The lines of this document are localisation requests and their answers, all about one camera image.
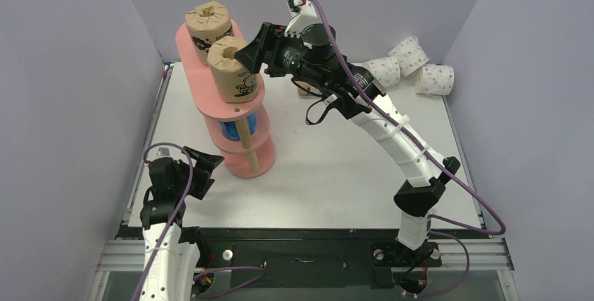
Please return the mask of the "brown roll front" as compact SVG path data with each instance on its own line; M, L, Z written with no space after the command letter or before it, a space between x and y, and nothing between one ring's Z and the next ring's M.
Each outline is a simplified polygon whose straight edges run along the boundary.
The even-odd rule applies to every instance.
M240 104L256 97L258 79L236 58L247 42L243 38L225 36L215 42L207 62L220 97L225 103Z

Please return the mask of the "blue roll sideways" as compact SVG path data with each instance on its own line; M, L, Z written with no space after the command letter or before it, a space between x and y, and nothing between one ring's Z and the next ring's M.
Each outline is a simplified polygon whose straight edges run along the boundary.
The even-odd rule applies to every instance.
M254 135L257 129L256 114L252 113L246 117L250 135ZM222 135L231 141L239 141L240 135L234 122L220 122L219 127Z

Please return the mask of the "brown paper roll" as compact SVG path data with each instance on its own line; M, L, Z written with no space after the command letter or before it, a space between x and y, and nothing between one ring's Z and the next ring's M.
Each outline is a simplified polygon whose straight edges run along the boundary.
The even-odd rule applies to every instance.
M217 1L195 7L185 14L185 25L198 59L207 65L211 46L225 36L234 36L229 10Z

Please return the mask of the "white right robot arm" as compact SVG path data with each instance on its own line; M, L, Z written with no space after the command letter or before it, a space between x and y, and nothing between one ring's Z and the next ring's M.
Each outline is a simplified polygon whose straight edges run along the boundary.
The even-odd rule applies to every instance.
M423 254L429 213L445 192L448 174L460 168L460 161L443 157L424 142L368 69L341 64L346 57L333 48L330 38L335 34L321 23L297 34L264 22L256 38L235 53L235 59L247 71L256 73L265 64L270 77L290 75L293 84L311 85L327 111L335 109L362 128L395 161L406 177L394 196L401 210L395 254L401 262L412 264Z

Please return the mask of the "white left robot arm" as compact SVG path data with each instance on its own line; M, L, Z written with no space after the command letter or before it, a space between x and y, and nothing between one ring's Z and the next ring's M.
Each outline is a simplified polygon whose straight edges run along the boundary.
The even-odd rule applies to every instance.
M184 160L161 156L145 161L151 184L140 212L144 270L132 300L189 300L194 270L209 256L198 227L188 229L190 239L181 239L185 199L205 197L214 183L212 173L224 158L188 146L180 151Z

